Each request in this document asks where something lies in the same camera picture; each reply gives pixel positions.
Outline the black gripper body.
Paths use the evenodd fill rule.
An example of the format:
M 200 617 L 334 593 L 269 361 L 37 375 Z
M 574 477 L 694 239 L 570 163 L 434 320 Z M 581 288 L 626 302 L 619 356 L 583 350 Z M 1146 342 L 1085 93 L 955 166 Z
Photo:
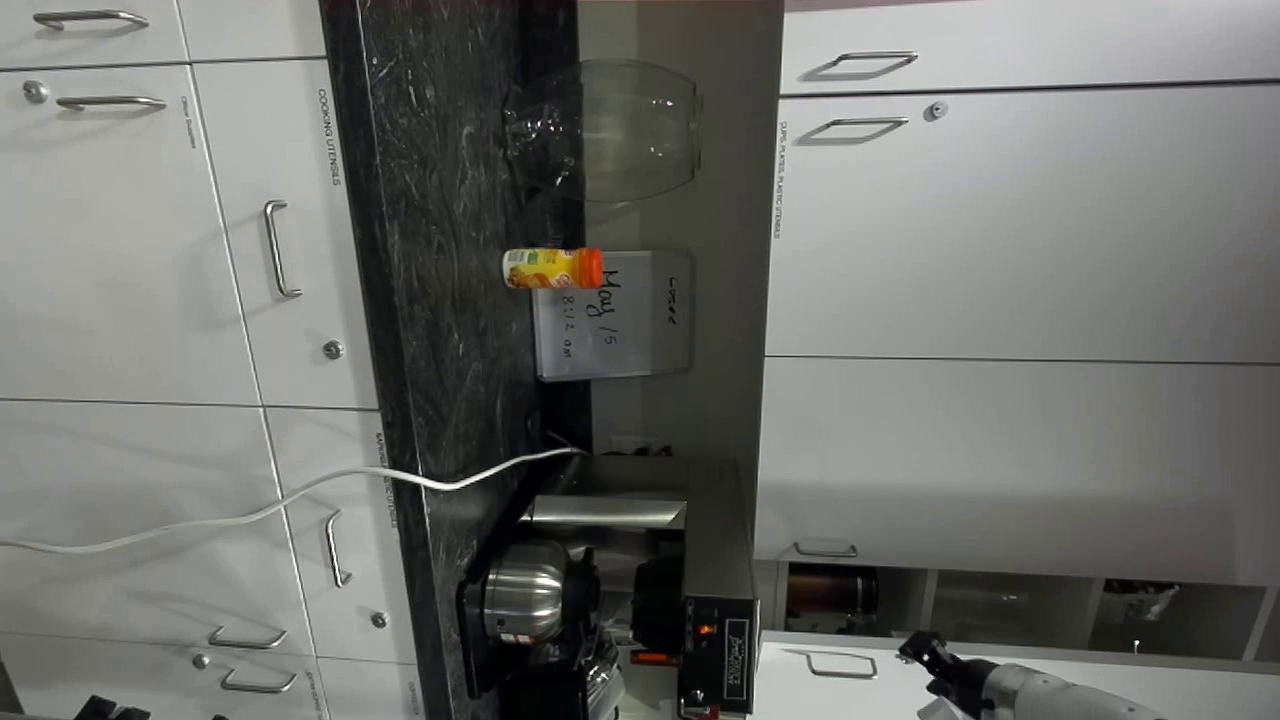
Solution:
M 955 702 L 958 712 L 987 712 L 987 678 L 995 670 L 990 661 L 964 661 L 945 647 L 936 630 L 913 630 L 900 645 L 900 656 L 929 670 L 929 691 Z

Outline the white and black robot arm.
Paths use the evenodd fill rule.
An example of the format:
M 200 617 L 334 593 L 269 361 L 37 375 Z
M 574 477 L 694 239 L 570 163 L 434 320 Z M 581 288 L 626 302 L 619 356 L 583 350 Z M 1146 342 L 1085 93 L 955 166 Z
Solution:
M 920 720 L 1162 720 L 1161 712 L 1041 667 L 964 661 L 936 630 L 900 645 L 929 670 L 932 698 Z

